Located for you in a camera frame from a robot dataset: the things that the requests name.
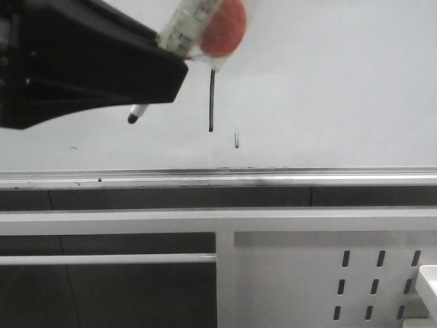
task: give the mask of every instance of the white metal frame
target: white metal frame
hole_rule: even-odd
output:
[[[123,210],[0,213],[0,235],[215,232],[220,328],[235,327],[237,232],[437,231],[437,208]]]

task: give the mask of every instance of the black surface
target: black surface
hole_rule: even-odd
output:
[[[61,254],[57,236],[0,237],[0,256]],[[0,267],[0,327],[78,326],[65,266]]]
[[[51,191],[55,210],[310,206],[311,188]]]
[[[0,126],[27,128],[112,105],[172,103],[188,67],[156,32],[100,0],[2,0]]]
[[[0,327],[77,328],[64,266],[0,268]]]
[[[214,234],[0,237],[0,256],[200,251]],[[0,327],[216,326],[215,263],[0,267]]]
[[[62,236],[65,255],[215,253],[214,233]]]
[[[82,328],[216,328],[215,264],[69,266]]]
[[[437,187],[317,187],[313,206],[436,206]]]
[[[0,256],[37,255],[62,255],[59,237],[0,236]]]
[[[0,191],[0,211],[51,209],[48,191]]]

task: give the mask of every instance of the white backdrop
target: white backdrop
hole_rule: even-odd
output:
[[[178,4],[108,2],[158,31]],[[213,134],[209,69],[191,63],[177,101],[135,126],[114,107],[0,129],[0,172],[437,167],[437,1],[260,2],[217,76]]]

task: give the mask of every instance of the perforated panel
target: perforated panel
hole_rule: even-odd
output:
[[[426,317],[437,232],[237,233],[237,327],[401,327]]]

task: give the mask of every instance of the marker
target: marker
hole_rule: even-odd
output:
[[[137,123],[138,119],[144,115],[149,105],[133,105],[128,118],[129,124]]]

